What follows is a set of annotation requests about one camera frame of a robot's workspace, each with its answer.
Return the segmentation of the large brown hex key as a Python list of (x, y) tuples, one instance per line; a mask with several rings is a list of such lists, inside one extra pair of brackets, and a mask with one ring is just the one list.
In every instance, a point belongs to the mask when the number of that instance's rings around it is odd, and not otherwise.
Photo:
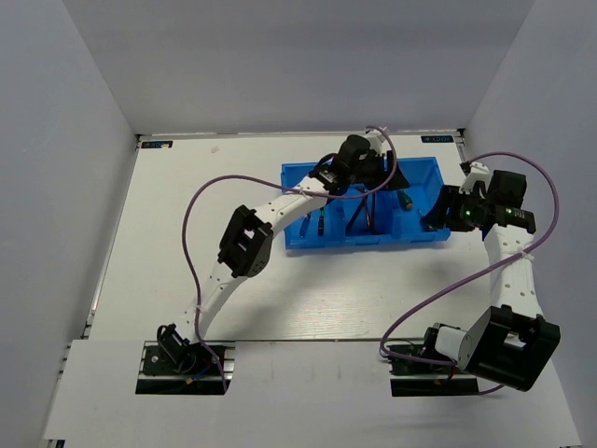
[(371, 234), (375, 234), (375, 196), (373, 194), (365, 199), (365, 210), (368, 230)]

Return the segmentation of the medium brown hex key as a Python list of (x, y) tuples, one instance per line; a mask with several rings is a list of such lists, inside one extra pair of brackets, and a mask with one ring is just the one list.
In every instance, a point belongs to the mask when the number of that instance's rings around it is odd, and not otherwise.
[(348, 232), (352, 229), (352, 227), (354, 226), (354, 223), (356, 222), (356, 219), (358, 218), (358, 216), (360, 215), (361, 211), (363, 210), (363, 208), (365, 207), (366, 204), (367, 204), (367, 198), (364, 197), (361, 199), (359, 205), (355, 208), (353, 215), (351, 216), (351, 218), (349, 219), (348, 223), (345, 226), (346, 234), (348, 234)]

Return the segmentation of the black green precision screwdriver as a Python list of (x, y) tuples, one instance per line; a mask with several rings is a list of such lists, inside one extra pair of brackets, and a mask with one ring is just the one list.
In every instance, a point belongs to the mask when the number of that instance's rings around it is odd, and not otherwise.
[(325, 233), (325, 209), (322, 207), (319, 209), (317, 234), (318, 234), (318, 236), (323, 236), (324, 233)]

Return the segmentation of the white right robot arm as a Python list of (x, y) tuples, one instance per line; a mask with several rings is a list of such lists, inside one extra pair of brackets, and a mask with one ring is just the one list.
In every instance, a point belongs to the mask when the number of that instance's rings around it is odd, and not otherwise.
[(525, 175), (491, 171), (479, 162), (462, 166), (461, 186), (441, 188), (423, 217), (433, 229), (474, 231), (493, 266), (489, 308), (468, 329), (436, 323), (424, 336), (421, 359), (434, 372), (453, 362), (459, 371), (527, 391), (545, 368), (561, 340), (539, 305), (530, 248), (536, 225), (523, 209)]

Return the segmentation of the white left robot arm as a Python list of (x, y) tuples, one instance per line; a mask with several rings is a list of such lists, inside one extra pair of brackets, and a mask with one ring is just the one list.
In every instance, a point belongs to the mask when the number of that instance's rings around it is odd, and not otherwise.
[(157, 342), (165, 361), (175, 371), (191, 370), (197, 361), (195, 345), (204, 337), (231, 294), (246, 280), (260, 274), (271, 258), (275, 237), (290, 224), (334, 201), (348, 201), (349, 187), (365, 186), (362, 198), (384, 189), (403, 189), (408, 181), (397, 166), (387, 131), (368, 126), (349, 135), (335, 153), (325, 155), (294, 187), (279, 186), (277, 198), (255, 208), (238, 206), (218, 244), (214, 268), (206, 281), (192, 276), (195, 301), (177, 323), (161, 326)]

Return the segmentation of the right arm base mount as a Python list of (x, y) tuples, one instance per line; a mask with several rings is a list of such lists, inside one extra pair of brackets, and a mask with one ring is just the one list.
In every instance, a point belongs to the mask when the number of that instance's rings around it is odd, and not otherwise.
[(380, 356), (390, 369), (390, 390), (393, 398), (437, 398), (475, 396), (478, 380), (451, 366), (414, 363), (411, 360)]

